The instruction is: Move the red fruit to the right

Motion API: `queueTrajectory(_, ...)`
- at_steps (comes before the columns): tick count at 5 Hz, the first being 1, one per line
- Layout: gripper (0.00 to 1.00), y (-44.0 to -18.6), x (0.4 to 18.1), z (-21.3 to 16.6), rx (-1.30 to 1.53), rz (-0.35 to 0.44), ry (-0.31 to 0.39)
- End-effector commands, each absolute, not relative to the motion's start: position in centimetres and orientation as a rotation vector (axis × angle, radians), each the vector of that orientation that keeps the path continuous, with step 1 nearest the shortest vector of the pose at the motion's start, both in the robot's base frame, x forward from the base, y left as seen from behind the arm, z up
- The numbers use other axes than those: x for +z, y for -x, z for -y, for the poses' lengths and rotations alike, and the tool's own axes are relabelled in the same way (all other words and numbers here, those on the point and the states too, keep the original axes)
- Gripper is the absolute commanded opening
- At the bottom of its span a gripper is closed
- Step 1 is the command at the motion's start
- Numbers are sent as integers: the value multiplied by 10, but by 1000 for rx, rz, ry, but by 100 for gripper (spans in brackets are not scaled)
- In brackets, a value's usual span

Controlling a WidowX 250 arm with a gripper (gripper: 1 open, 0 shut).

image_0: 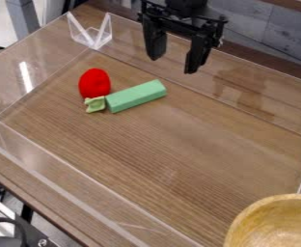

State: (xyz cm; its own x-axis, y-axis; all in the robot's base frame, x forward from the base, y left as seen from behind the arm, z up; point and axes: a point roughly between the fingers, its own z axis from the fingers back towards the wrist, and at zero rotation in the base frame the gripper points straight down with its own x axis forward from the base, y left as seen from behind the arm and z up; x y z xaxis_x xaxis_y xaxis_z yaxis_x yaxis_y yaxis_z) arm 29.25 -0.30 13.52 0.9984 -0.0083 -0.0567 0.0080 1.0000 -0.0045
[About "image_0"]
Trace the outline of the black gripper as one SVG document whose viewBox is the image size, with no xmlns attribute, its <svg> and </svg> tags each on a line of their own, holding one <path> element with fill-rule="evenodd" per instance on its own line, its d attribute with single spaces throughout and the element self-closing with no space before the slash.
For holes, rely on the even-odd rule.
<svg viewBox="0 0 301 247">
<path fill-rule="evenodd" d="M 208 5 L 208 0 L 164 0 L 164 3 L 141 0 L 137 21 L 152 61 L 166 52 L 166 32 L 191 38 L 184 73 L 192 74 L 205 64 L 211 49 L 223 44 L 228 17 Z"/>
</svg>

